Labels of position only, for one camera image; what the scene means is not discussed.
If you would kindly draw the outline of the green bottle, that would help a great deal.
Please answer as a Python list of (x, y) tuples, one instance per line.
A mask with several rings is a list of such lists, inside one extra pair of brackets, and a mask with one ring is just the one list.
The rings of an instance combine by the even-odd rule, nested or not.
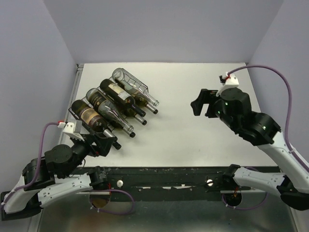
[(147, 124), (147, 121), (132, 109), (124, 110), (124, 114), (127, 117), (135, 118), (138, 122), (140, 122), (144, 126)]
[[(109, 138), (115, 137), (115, 135), (108, 128), (107, 122), (104, 120), (104, 118), (83, 100), (74, 101), (71, 105), (71, 110), (94, 132), (97, 132), (100, 135), (104, 135), (105, 137)], [(116, 150), (119, 150), (121, 148), (121, 145), (118, 143), (117, 140), (118, 139), (116, 138), (113, 146)]]
[(120, 104), (125, 109), (132, 109), (141, 117), (144, 117), (146, 113), (140, 109), (136, 104), (135, 99), (128, 92), (126, 92), (117, 83), (112, 82), (110, 79), (104, 79), (99, 86), (110, 98), (116, 103)]
[(142, 94), (133, 94), (132, 96), (139, 107), (145, 107), (153, 114), (158, 113), (158, 110), (155, 107), (153, 107)]

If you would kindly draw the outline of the short clear glass bottle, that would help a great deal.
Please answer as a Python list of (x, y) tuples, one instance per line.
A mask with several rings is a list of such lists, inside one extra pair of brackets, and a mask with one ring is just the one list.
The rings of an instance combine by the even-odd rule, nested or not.
[(97, 88), (92, 88), (86, 93), (87, 101), (94, 110), (101, 114), (115, 129), (122, 129), (131, 138), (136, 136), (134, 127), (127, 122), (116, 108), (115, 104)]

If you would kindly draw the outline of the tall clear glass bottle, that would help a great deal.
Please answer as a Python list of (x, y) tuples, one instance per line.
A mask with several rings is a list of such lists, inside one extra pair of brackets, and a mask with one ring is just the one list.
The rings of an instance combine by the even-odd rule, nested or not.
[(131, 95), (142, 94), (153, 106), (159, 105), (159, 101), (150, 95), (148, 87), (124, 68), (115, 69), (112, 73), (112, 79), (114, 82), (122, 84)]

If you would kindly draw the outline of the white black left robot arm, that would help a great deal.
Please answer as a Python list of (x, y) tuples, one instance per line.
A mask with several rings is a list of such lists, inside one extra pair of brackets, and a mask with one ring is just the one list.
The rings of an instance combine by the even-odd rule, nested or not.
[(42, 158), (33, 159), (23, 169), (11, 191), (0, 195), (2, 221), (30, 218), (53, 202), (89, 190), (106, 190), (108, 181), (100, 167), (94, 167), (76, 178), (71, 175), (86, 156), (105, 157), (116, 143), (115, 137), (83, 134), (71, 138), (72, 146), (56, 145)]

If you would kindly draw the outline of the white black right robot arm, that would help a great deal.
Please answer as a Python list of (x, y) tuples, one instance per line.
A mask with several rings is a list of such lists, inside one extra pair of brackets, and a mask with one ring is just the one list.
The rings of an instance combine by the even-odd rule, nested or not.
[(269, 115), (254, 112), (247, 93), (237, 87), (224, 90), (202, 89), (191, 102), (193, 114), (219, 118), (236, 135), (266, 153), (281, 169), (279, 174), (252, 171), (239, 165), (230, 165), (222, 177), (227, 189), (251, 187), (280, 197), (289, 207), (304, 211), (309, 208), (309, 173), (301, 167), (301, 159), (288, 149), (280, 126)]

